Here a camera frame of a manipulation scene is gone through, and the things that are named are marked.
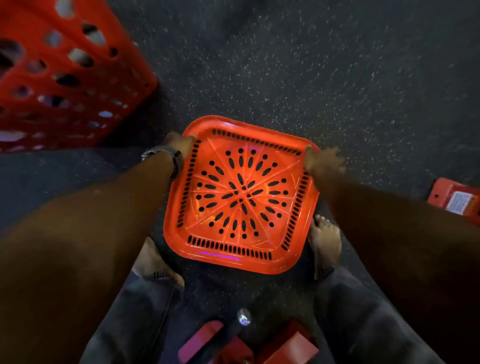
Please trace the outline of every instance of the white label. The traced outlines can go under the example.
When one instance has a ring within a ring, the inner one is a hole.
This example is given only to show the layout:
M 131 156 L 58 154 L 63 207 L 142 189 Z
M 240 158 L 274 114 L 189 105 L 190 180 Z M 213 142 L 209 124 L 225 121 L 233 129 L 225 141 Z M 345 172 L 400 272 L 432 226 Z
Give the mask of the white label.
M 468 206 L 468 203 L 472 199 L 472 194 L 466 192 L 455 191 L 448 203 L 446 210 L 453 212 L 454 214 L 463 215 L 463 212 Z

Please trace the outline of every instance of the red shopping basket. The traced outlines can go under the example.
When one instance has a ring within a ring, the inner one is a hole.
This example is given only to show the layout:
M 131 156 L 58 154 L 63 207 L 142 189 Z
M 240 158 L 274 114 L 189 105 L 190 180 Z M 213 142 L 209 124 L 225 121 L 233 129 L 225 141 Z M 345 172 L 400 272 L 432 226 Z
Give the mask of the red shopping basket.
M 290 269 L 319 195 L 303 168 L 312 144 L 220 116 L 197 119 L 183 134 L 198 140 L 170 190 L 169 246 L 186 258 L 252 272 Z
M 157 81 L 103 0 L 0 0 L 0 151 L 94 146 Z

